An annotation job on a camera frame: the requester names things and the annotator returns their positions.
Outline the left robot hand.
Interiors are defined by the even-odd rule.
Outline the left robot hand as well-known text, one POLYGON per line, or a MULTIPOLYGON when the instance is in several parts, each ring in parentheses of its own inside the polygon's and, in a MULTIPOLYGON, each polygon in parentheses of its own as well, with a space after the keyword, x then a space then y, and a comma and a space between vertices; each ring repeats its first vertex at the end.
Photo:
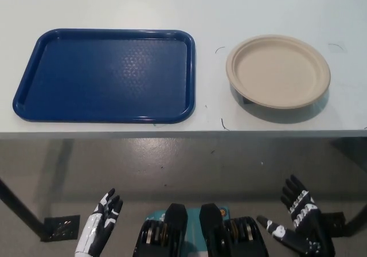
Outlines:
POLYGON ((112 188, 98 202, 88 217, 75 249, 75 257, 100 256, 105 248, 123 206, 119 195, 112 188))

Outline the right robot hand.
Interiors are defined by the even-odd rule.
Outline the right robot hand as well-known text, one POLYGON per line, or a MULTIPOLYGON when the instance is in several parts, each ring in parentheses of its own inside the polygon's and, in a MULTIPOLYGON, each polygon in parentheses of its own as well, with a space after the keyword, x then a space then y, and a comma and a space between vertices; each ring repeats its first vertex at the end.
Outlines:
POLYGON ((285 180, 281 202, 286 206, 294 229, 288 229, 262 215, 257 222, 280 244, 299 256, 335 256, 323 214, 309 190, 293 174, 285 180))

